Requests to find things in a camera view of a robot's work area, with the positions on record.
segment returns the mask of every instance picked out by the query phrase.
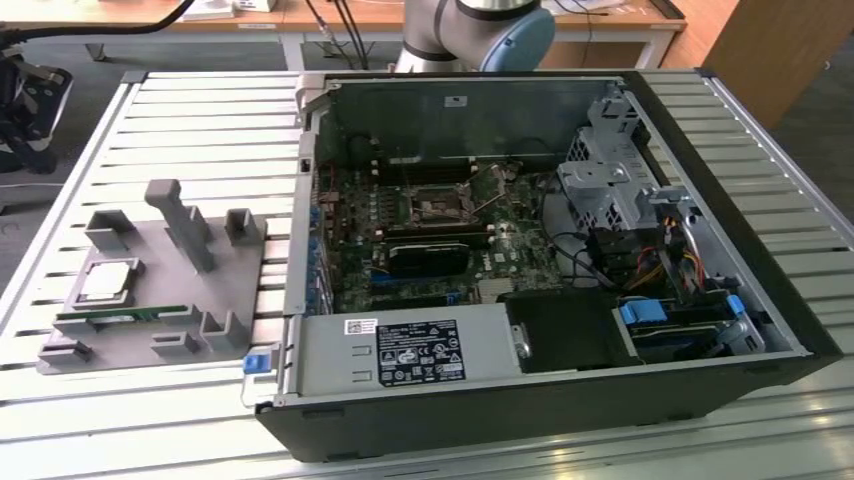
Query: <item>wooden desk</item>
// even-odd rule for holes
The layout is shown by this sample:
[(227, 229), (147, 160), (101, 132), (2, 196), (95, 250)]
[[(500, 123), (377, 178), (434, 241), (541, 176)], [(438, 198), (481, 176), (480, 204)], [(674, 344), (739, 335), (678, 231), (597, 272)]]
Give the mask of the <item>wooden desk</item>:
[[(158, 22), (181, 0), (17, 0), (3, 7), (0, 21), (11, 28), (33, 29), (63, 26), (139, 26)], [(279, 0), (273, 12), (235, 12), (235, 18), (177, 22), (149, 35), (91, 35), (54, 37), (33, 43), (85, 44), (95, 60), (105, 58), (105, 43), (279, 43), (285, 4)]]
[[(404, 40), (404, 2), (397, 0), (350, 0), (350, 9), (360, 25), (366, 42), (401, 42)], [(346, 32), (338, 10), (326, 0), (314, 0), (321, 16), (333, 30)], [(608, 9), (609, 16), (592, 16), (593, 41), (638, 42), (644, 50), (638, 58), (638, 68), (653, 68), (670, 46), (676, 32), (685, 28), (685, 20), (665, 18), (650, 0), (629, 0), (622, 10)], [(556, 42), (588, 42), (588, 16), (560, 15), (556, 17), (558, 34)], [(289, 0), (285, 11), (284, 47), (289, 68), (305, 70), (302, 45), (306, 42), (325, 41), (318, 32), (314, 15), (304, 0)]]

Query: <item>blue tab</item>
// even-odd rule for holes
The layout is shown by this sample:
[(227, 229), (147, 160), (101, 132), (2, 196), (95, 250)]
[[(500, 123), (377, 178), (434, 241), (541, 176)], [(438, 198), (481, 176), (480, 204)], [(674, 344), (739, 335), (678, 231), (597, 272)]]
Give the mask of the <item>blue tab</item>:
[(270, 354), (247, 355), (243, 359), (243, 373), (269, 373), (273, 370)]
[(632, 325), (638, 321), (629, 305), (624, 305), (622, 307), (620, 307), (620, 314), (624, 317), (624, 323), (626, 325)]
[(731, 304), (731, 308), (733, 309), (733, 313), (737, 317), (745, 313), (745, 304), (743, 303), (743, 299), (739, 295), (731, 295), (727, 297), (727, 303)]
[(658, 300), (630, 300), (620, 310), (626, 325), (668, 321), (668, 313), (665, 313), (665, 307)]
[(446, 295), (449, 307), (460, 305), (460, 301), (464, 298), (464, 294), (460, 292), (452, 292)]

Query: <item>black cable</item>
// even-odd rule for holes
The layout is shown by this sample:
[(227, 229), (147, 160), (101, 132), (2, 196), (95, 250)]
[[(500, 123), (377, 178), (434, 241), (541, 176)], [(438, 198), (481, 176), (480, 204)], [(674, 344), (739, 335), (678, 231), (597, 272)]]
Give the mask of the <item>black cable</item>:
[(316, 20), (318, 20), (318, 22), (322, 22), (324, 17), (321, 16), (321, 12), (318, 12), (318, 9), (316, 8), (316, 4), (312, 3), (312, 0), (306, 0), (306, 5), (309, 5), (309, 10), (312, 10), (312, 14), (316, 16)]
[(142, 35), (155, 33), (167, 28), (182, 17), (195, 0), (185, 0), (173, 13), (163, 20), (139, 27), (50, 27), (31, 30), (13, 30), (0, 33), (0, 39), (10, 44), (25, 43), (37, 38), (59, 37), (67, 35)]
[(597, 277), (590, 276), (590, 275), (580, 275), (578, 274), (578, 256), (588, 252), (588, 248), (582, 248), (578, 252), (576, 252), (576, 254), (573, 255), (573, 275), (564, 275), (561, 278), (564, 280), (569, 280), (570, 281), (570, 287), (573, 288), (597, 288), (598, 285), (590, 286), (590, 287), (577, 287), (576, 286), (576, 280), (578, 279), (586, 279), (586, 280), (598, 280)]
[(362, 49), (360, 48), (360, 41), (357, 39), (357, 35), (354, 33), (354, 30), (350, 26), (350, 20), (348, 18), (348, 14), (345, 13), (345, 9), (342, 8), (342, 4), (340, 2), (340, 0), (333, 0), (333, 3), (336, 4), (336, 9), (338, 10), (338, 16), (342, 19), (342, 23), (345, 24), (345, 28), (348, 29), (348, 35), (350, 35), (350, 41), (353, 42), (356, 49), (357, 49), (357, 58), (360, 59), (360, 65), (362, 67), (364, 70), (369, 69), (369, 64), (368, 64), (368, 58), (365, 58), (362, 56)]
[[(588, 19), (588, 43), (585, 44), (585, 53), (582, 54), (582, 68), (585, 68), (585, 65), (588, 64), (588, 53), (590, 52), (590, 44), (593, 43), (593, 21), (590, 20), (590, 17), (593, 17), (594, 15), (598, 17), (608, 17), (609, 14), (608, 13), (594, 13), (590, 10), (588, 10), (588, 7), (585, 7), (585, 5), (582, 5), (578, 0), (572, 0), (572, 2), (578, 5), (578, 7), (585, 10), (585, 18)], [(561, 7), (561, 9), (568, 12), (568, 13), (573, 13), (576, 15), (580, 15), (578, 12), (570, 10), (569, 8), (566, 8), (564, 6), (564, 4), (561, 3), (561, 0), (556, 0), (556, 3), (558, 4), (558, 6)]]
[(576, 237), (582, 242), (588, 241), (588, 239), (590, 238), (590, 235), (585, 235), (582, 232), (561, 232), (557, 235), (554, 235), (552, 238), (556, 239), (556, 238), (562, 237), (565, 235)]
[(353, 12), (350, 11), (350, 4), (348, 0), (340, 0), (342, 5), (345, 5), (345, 12), (348, 12), (348, 18), (350, 19), (350, 25), (353, 25), (353, 31), (357, 33), (357, 39), (360, 40), (360, 50), (362, 52), (362, 58), (365, 62), (365, 69), (369, 70), (369, 54), (365, 50), (365, 41), (362, 40), (362, 33), (360, 32), (360, 25), (357, 24), (357, 19), (353, 16)]
[[(558, 179), (558, 172), (556, 172), (553, 180)], [(549, 183), (546, 184), (545, 188), (544, 188), (544, 194), (541, 196), (541, 201), (540, 201), (540, 224), (541, 224), (541, 228), (544, 230), (544, 235), (546, 236), (546, 239), (549, 240), (549, 243), (552, 244), (553, 247), (556, 247), (556, 250), (558, 251), (558, 253), (561, 253), (561, 255), (564, 255), (572, 262), (574, 265), (581, 266), (585, 270), (588, 270), (590, 272), (592, 275), (596, 276), (597, 280), (600, 281), (600, 283), (602, 284), (604, 287), (610, 288), (613, 290), (617, 291), (622, 291), (624, 288), (617, 285), (617, 283), (614, 283), (614, 281), (600, 271), (597, 270), (597, 268), (590, 265), (588, 262), (582, 261), (578, 256), (574, 256), (570, 252), (566, 251), (566, 249), (558, 245), (556, 243), (556, 238), (558, 238), (558, 236), (561, 235), (570, 235), (570, 232), (562, 232), (556, 236), (552, 236), (549, 234), (549, 230), (546, 229), (546, 195), (549, 194)], [(562, 182), (561, 183), (561, 188), (564, 190), (564, 193), (566, 195), (566, 188), (564, 187)]]

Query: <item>green circuit board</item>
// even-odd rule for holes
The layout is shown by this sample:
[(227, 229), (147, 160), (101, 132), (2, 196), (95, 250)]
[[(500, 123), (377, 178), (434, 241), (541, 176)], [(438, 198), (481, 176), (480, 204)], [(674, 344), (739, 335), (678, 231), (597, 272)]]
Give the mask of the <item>green circuit board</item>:
[[(328, 241), (338, 313), (484, 303), (489, 301), (480, 291), (485, 280), (508, 279), (500, 284), (512, 285), (513, 291), (562, 285), (562, 273), (537, 215), (540, 174), (516, 175), (506, 162), (478, 161), (477, 165), (477, 174), (464, 185), (409, 188), (378, 186), (366, 172), (337, 172), (332, 187), (341, 193), (330, 216)], [(428, 208), (413, 207), (420, 205), (420, 192), (438, 196), (441, 202), (434, 204), (448, 210), (432, 214)], [(389, 247), (373, 240), (374, 232), (412, 227), (426, 219), (489, 224), (490, 244), (472, 250), (462, 274), (396, 279), (385, 269)]]

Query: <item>power supply label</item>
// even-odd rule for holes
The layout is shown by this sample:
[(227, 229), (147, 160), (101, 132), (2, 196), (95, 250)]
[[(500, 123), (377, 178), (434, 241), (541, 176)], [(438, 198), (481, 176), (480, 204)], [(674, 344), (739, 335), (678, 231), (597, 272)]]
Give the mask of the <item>power supply label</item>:
[(466, 380), (457, 320), (377, 326), (384, 387)]

